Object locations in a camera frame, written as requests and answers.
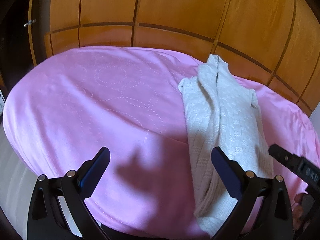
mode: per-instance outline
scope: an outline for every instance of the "finger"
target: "finger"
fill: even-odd
[[[294,197],[294,201],[295,201],[296,203],[301,204],[304,195],[306,195],[306,193],[300,193],[300,194],[296,195],[296,196]]]
[[[306,230],[306,228],[308,227],[308,225],[310,224],[311,221],[307,221],[304,226],[303,226],[303,230]]]
[[[301,205],[296,206],[292,211],[292,217],[296,219],[300,218],[302,214],[303,214],[303,208]]]
[[[300,219],[293,219],[293,230],[297,231],[301,227],[301,220]]]

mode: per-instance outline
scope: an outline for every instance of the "black clamp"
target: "black clamp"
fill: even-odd
[[[295,239],[318,239],[320,234],[320,169],[305,157],[291,154],[276,144],[270,147],[269,154],[308,184],[306,192],[314,200],[309,213],[304,218],[303,225],[295,234]],[[303,230],[304,223],[307,221],[310,221],[310,224]]]
[[[40,175],[33,191],[28,214],[28,239],[110,240],[84,203],[110,162],[110,152],[102,147],[96,156],[84,162],[78,171],[68,171],[61,178]],[[58,196],[66,200],[70,213],[83,238],[73,235],[63,215]]]
[[[282,176],[260,178],[253,171],[244,171],[215,147],[211,161],[230,196],[238,200],[233,211],[212,240],[292,240],[293,222],[290,200]],[[240,235],[257,197],[264,201],[252,230]]]

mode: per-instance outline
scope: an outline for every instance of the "pink blanket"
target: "pink blanket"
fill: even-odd
[[[187,131],[178,83],[200,64],[168,50],[72,49],[50,57],[11,91],[3,124],[15,152],[37,175],[77,170],[102,146],[111,162],[92,197],[92,215],[139,236],[206,236],[194,217]],[[308,117],[256,82],[269,145],[277,143],[319,166],[319,141]],[[275,162],[290,198],[306,185]]]

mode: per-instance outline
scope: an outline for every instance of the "wooden panel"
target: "wooden panel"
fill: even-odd
[[[51,0],[50,30],[79,25],[80,0]]]
[[[51,48],[51,34],[46,33],[44,35],[44,45],[45,45],[45,52],[47,54],[47,58],[52,56],[52,48]]]
[[[306,106],[306,104],[304,102],[302,102],[301,100],[298,101],[297,105],[300,107],[300,109],[309,117],[312,112],[310,111],[310,109]]]
[[[148,27],[134,29],[133,46],[155,49],[171,49],[207,62],[212,43],[185,34]]]
[[[270,73],[258,65],[219,46],[217,47],[215,54],[219,55],[225,62],[229,64],[229,70],[231,74],[257,81],[264,85],[267,84],[270,78]]]
[[[28,28],[31,28],[35,60],[40,64],[47,58],[44,36],[50,32],[50,0],[33,0],[29,19],[36,20]]]
[[[31,19],[32,1],[33,0],[29,0],[28,21],[32,21],[32,19]],[[36,62],[35,51],[33,48],[31,25],[28,25],[28,36],[29,36],[29,46],[30,46],[30,51],[31,51],[32,62],[33,62],[33,65],[36,66],[37,62]]]
[[[131,46],[132,26],[92,26],[79,29],[80,47],[92,45]]]
[[[169,26],[214,39],[226,0],[140,0],[138,22]]]
[[[71,29],[51,34],[53,54],[64,52],[68,49],[78,48],[78,29]]]
[[[302,99],[314,111],[320,101],[320,61],[318,61],[316,70],[310,80],[306,91],[302,95]]]
[[[294,0],[230,0],[218,40],[274,70],[286,44]]]
[[[216,53],[216,49],[217,49],[217,45],[213,45],[210,54],[215,55]]]
[[[272,78],[269,88],[293,103],[298,101],[297,95],[295,95],[295,93],[275,77]]]
[[[81,0],[81,24],[132,22],[136,0]]]
[[[276,74],[299,95],[305,89],[320,51],[320,25],[305,0],[297,0],[288,48]]]

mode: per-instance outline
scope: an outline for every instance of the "folded white cloth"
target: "folded white cloth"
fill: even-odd
[[[239,85],[228,64],[210,55],[198,76],[179,84],[187,121],[189,155],[196,200],[195,217],[211,237],[236,204],[211,162],[211,151],[220,146],[228,158],[259,177],[273,176],[254,90]]]

